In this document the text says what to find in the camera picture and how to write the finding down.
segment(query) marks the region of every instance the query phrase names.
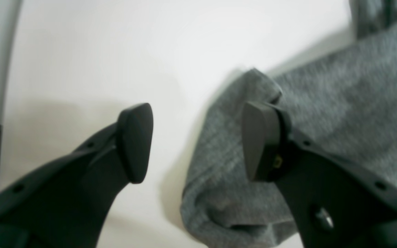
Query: black plastic arm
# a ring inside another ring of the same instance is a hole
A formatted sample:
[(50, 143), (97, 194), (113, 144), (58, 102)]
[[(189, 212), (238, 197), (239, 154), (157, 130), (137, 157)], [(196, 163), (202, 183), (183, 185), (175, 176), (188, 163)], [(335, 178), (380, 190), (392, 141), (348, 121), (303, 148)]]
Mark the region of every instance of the black plastic arm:
[(145, 178), (149, 104), (120, 113), (75, 151), (0, 193), (0, 248), (94, 248), (116, 195)]
[(397, 247), (397, 189), (353, 162), (327, 154), (268, 103), (243, 109), (249, 179), (274, 182), (305, 248)]

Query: small hole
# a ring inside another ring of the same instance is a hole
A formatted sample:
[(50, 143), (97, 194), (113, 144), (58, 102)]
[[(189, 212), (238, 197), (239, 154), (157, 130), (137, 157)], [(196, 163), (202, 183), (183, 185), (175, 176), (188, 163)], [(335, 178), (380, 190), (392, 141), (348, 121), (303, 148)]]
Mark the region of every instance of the small hole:
[(24, 190), (24, 185), (16, 185), (16, 186), (13, 188), (13, 193), (19, 193), (19, 192), (21, 192), (22, 190)]
[(381, 183), (381, 182), (376, 182), (375, 186), (377, 188), (379, 188), (380, 190), (386, 190), (387, 189), (387, 186), (385, 184)]

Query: grey knit fabric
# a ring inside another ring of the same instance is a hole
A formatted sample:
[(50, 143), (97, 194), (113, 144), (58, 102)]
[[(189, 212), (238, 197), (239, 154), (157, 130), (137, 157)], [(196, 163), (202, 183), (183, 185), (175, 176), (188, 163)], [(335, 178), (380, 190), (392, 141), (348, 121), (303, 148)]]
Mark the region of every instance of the grey knit fabric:
[(267, 248), (297, 232), (276, 186), (247, 180), (246, 101), (277, 102), (326, 151), (397, 186), (397, 0), (359, 0), (356, 7), (356, 44), (273, 80), (252, 69), (208, 110), (181, 215), (210, 248)]

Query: screw hole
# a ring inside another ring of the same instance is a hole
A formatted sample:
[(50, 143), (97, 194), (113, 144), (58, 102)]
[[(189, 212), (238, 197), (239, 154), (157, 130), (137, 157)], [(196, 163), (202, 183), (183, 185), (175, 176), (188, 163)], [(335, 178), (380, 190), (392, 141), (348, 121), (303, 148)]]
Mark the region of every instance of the screw hole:
[(13, 193), (19, 193), (19, 192), (21, 192), (22, 190), (24, 190), (24, 185), (16, 185), (16, 186), (13, 188)]
[(376, 182), (375, 186), (377, 188), (379, 188), (380, 190), (386, 190), (387, 189), (387, 186), (385, 184), (381, 183), (381, 182)]

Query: grey cloth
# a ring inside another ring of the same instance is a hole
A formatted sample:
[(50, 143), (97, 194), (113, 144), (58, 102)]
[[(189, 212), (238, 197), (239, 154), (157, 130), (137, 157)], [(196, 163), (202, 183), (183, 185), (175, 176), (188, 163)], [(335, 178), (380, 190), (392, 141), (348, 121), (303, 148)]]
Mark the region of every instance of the grey cloth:
[(272, 247), (297, 232), (276, 186), (247, 180), (246, 101), (277, 103), (323, 149), (397, 186), (397, 0), (359, 0), (356, 7), (356, 44), (273, 80), (252, 69), (209, 108), (181, 215), (210, 248)]

